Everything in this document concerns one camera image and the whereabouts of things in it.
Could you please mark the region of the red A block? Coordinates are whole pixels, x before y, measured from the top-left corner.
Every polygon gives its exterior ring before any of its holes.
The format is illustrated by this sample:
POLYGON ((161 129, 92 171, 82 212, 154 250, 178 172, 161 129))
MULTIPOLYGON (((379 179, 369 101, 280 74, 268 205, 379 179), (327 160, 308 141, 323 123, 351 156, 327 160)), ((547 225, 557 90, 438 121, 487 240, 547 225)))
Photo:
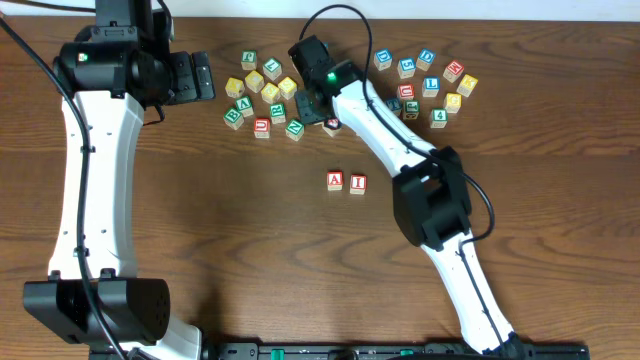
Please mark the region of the red A block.
POLYGON ((327 173, 327 189, 329 191, 341 191, 344 186, 342 171, 329 171, 327 173))

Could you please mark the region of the red I block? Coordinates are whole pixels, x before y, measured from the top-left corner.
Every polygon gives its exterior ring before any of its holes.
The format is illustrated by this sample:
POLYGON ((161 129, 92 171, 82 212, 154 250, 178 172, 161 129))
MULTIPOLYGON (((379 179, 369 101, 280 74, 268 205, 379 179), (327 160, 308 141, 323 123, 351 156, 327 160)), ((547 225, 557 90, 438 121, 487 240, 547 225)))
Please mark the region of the red I block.
POLYGON ((364 195, 367 189, 367 177, 365 175, 353 174, 350 178, 350 193, 364 195))

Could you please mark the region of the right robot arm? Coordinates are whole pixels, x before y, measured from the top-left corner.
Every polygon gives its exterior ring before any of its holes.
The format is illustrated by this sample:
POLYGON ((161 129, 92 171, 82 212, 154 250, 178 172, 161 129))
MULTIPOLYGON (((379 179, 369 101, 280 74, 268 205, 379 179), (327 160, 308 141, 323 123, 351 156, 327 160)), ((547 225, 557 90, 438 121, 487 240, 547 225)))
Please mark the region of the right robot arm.
POLYGON ((295 96, 303 121, 335 116, 389 172, 398 227, 434 263, 467 345, 484 356, 522 357, 522 344, 476 255, 468 190, 477 183, 464 172, 459 155, 413 133, 380 99, 366 70, 351 61, 335 62, 316 36, 300 39, 288 54, 304 83, 295 96))

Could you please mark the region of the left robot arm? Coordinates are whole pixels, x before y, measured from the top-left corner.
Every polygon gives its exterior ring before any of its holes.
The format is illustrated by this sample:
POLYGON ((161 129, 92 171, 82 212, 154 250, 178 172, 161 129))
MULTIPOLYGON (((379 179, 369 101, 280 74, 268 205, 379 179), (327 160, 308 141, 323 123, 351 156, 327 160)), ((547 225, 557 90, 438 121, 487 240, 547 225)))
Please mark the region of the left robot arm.
POLYGON ((24 308, 93 359, 211 359, 203 332, 172 313, 167 283, 139 276, 132 237, 144 114, 213 99, 209 58, 171 51, 161 1, 99 1, 95 14, 45 67, 63 98, 63 206, 47 277, 25 284, 24 308))

